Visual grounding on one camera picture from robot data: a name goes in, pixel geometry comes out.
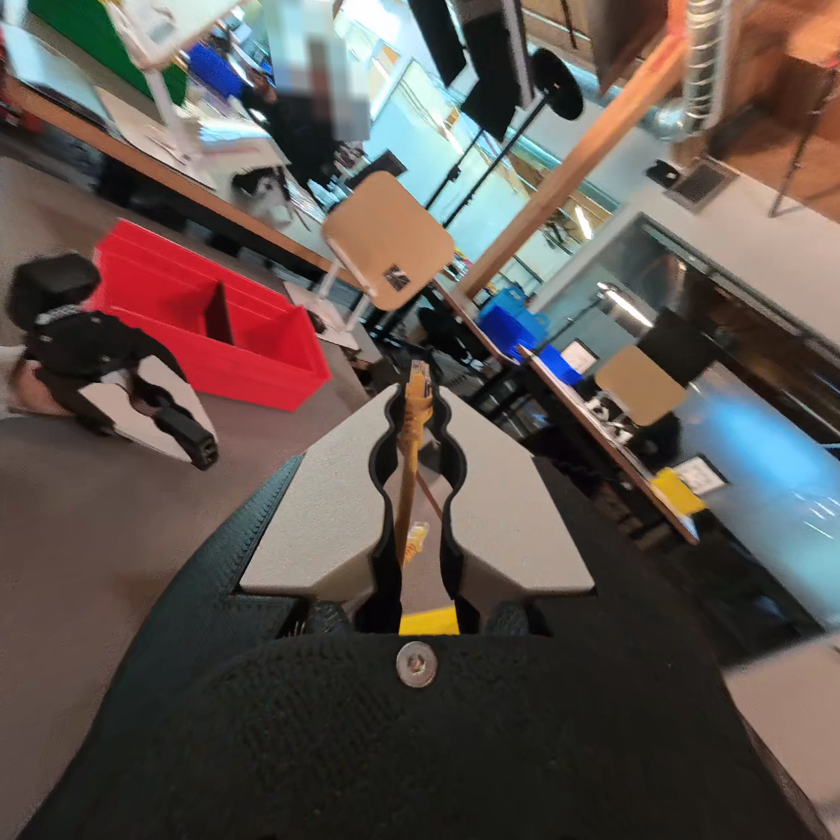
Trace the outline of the black ethernet port adapter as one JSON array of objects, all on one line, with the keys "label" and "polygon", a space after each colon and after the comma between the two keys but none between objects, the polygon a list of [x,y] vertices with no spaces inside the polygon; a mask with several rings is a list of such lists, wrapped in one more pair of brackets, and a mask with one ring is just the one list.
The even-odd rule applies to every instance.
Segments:
[{"label": "black ethernet port adapter", "polygon": [[163,433],[176,441],[194,467],[206,471],[216,465],[218,447],[214,434],[186,409],[174,404],[159,407],[153,420]]}]

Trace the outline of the large yellow plastic bin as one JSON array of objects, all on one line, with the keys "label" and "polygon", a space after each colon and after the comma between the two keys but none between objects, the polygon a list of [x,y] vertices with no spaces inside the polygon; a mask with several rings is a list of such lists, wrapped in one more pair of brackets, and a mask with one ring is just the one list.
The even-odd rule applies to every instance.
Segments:
[{"label": "large yellow plastic bin", "polygon": [[404,614],[398,633],[401,636],[454,636],[459,635],[455,605],[433,610]]}]

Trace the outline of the black printed shirt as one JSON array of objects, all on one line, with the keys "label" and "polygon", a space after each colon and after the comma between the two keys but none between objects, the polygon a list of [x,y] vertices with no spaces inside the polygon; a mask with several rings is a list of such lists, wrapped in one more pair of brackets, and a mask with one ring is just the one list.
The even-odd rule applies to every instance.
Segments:
[{"label": "black printed shirt", "polygon": [[670,466],[676,461],[682,424],[674,413],[668,413],[655,423],[642,427],[622,414],[620,407],[604,394],[596,394],[585,402],[585,407],[602,424],[611,439],[627,448],[651,471]]}]

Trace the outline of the green board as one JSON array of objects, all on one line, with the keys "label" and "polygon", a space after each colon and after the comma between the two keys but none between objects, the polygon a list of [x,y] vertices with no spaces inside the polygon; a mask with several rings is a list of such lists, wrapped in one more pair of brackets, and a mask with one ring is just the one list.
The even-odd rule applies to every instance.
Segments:
[{"label": "green board", "polygon": [[132,63],[102,2],[29,1],[27,6],[57,33],[152,99],[143,73]]}]

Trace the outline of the stack of blue bins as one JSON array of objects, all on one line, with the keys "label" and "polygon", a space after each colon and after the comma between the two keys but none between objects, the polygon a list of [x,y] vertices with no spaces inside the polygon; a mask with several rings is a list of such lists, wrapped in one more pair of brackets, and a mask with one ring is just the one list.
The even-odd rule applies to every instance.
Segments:
[{"label": "stack of blue bins", "polygon": [[478,311],[476,325],[515,365],[525,364],[522,351],[536,355],[555,378],[576,385],[583,377],[555,346],[560,336],[571,329],[597,303],[594,300],[559,329],[551,330],[543,313],[527,309],[526,298],[517,287],[499,291]]}]

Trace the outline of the small yellow bin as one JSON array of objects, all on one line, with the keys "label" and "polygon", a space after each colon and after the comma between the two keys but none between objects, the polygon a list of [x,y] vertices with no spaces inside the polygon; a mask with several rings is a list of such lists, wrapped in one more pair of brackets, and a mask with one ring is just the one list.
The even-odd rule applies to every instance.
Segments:
[{"label": "small yellow bin", "polygon": [[668,503],[675,514],[683,518],[692,518],[707,509],[704,501],[672,468],[661,469],[651,481],[651,487],[663,501]]}]

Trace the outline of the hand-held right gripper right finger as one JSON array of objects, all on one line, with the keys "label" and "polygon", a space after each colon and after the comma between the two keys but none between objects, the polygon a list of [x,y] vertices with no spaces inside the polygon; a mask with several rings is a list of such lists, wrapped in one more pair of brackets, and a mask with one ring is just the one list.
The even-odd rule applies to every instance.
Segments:
[{"label": "hand-held right gripper right finger", "polygon": [[534,457],[444,386],[434,394],[442,512],[440,573],[479,614],[504,602],[590,595],[595,582]]}]

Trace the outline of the brown work table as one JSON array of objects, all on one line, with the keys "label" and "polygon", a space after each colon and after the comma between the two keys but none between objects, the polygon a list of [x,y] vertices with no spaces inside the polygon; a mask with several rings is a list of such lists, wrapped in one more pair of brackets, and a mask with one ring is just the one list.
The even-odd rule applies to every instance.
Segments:
[{"label": "brown work table", "polygon": [[537,377],[541,387],[548,390],[553,398],[563,405],[564,409],[574,417],[576,423],[585,429],[588,435],[608,454],[612,462],[625,474],[632,485],[641,491],[657,508],[671,527],[689,544],[698,545],[700,543],[700,535],[693,518],[688,514],[681,513],[676,504],[661,489],[656,487],[654,474],[646,469],[626,446],[619,443],[607,431],[607,425],[585,407],[584,401],[573,387],[558,380],[538,355],[530,350],[519,350],[522,358],[520,364],[501,352],[475,323],[473,315],[476,313],[476,307],[473,302],[458,291],[455,286],[447,286],[441,279],[434,278],[423,291],[426,297],[430,293],[439,297],[456,318],[465,324],[470,333],[499,363],[504,372],[527,373],[531,377]]},{"label": "brown work table", "polygon": [[321,272],[327,272],[331,268],[334,255],[321,241],[319,234],[306,229],[299,233],[299,224],[291,225],[285,230],[265,224],[165,163],[157,161],[149,154],[111,136],[107,131],[45,98],[22,84],[13,75],[7,75],[5,92],[16,105],[35,118],[68,133],[108,158],[119,161],[133,172],[178,195],[192,210],[197,211],[200,217],[208,221],[208,226],[214,232],[236,238],[245,247],[265,257],[283,259],[285,255],[292,255]]}]

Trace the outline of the black framed picture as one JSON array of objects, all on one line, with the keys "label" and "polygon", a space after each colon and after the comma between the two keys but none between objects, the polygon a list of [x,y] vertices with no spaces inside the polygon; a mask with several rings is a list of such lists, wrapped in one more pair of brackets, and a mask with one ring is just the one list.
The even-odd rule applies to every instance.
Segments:
[{"label": "black framed picture", "polygon": [[599,357],[579,339],[571,341],[562,349],[560,355],[564,362],[580,376],[584,376],[599,361]]},{"label": "black framed picture", "polygon": [[703,498],[728,485],[727,478],[704,455],[694,455],[672,470],[697,497]]}]

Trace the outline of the red plastic bin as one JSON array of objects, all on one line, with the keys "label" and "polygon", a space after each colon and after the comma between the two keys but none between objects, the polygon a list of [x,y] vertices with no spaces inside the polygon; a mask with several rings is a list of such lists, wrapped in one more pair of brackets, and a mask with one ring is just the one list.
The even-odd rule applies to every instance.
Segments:
[{"label": "red plastic bin", "polygon": [[308,312],[125,219],[97,244],[87,302],[174,354],[197,392],[293,412],[330,377]]}]

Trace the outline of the black round floor lamp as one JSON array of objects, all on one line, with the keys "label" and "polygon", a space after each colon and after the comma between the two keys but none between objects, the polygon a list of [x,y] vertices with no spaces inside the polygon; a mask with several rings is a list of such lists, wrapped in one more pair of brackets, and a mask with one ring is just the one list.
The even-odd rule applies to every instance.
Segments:
[{"label": "black round floor lamp", "polygon": [[561,58],[546,48],[537,49],[531,56],[534,78],[537,82],[537,100],[529,107],[525,119],[514,134],[501,147],[499,154],[488,165],[459,205],[442,223],[445,229],[455,221],[458,215],[471,203],[474,195],[484,185],[491,174],[504,162],[513,147],[520,141],[528,128],[545,109],[550,109],[563,120],[577,120],[584,110],[584,98],[578,80]]}]

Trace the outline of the brown wooden post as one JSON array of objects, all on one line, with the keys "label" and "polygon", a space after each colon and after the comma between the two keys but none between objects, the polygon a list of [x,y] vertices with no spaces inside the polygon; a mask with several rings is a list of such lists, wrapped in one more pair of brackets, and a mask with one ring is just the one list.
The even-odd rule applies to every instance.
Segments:
[{"label": "brown wooden post", "polygon": [[672,24],[622,92],[603,110],[579,142],[541,183],[525,207],[458,283],[473,299],[569,199],[571,194],[634,128],[654,104],[682,80],[686,66],[686,26]]}]

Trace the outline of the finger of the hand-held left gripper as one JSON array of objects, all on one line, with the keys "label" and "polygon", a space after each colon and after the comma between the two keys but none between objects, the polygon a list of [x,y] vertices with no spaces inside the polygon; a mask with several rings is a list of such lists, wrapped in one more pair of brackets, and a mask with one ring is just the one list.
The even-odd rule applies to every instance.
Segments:
[{"label": "finger of the hand-held left gripper", "polygon": [[215,438],[217,433],[204,405],[190,383],[155,355],[142,358],[132,369],[132,404],[140,413],[153,415],[159,407],[184,408]]},{"label": "finger of the hand-held left gripper", "polygon": [[129,393],[121,385],[91,383],[80,388],[78,395],[105,415],[116,435],[181,462],[198,464],[173,434],[157,425],[156,416],[135,409]]}]

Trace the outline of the black light panel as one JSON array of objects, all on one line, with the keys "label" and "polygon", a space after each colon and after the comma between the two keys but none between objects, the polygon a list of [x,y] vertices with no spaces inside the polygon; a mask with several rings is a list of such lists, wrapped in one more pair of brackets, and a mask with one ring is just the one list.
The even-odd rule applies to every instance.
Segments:
[{"label": "black light panel", "polygon": [[534,98],[519,2],[409,1],[436,71],[449,87],[470,64],[476,82],[462,112],[495,141],[505,141],[517,109]]}]

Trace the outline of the tan rounded board with label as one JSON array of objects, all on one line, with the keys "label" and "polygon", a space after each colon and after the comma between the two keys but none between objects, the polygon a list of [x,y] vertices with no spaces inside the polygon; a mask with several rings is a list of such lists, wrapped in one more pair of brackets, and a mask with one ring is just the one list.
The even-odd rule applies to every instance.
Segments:
[{"label": "tan rounded board with label", "polygon": [[412,301],[455,257],[449,232],[383,171],[368,175],[331,210],[321,236],[383,312]]}]

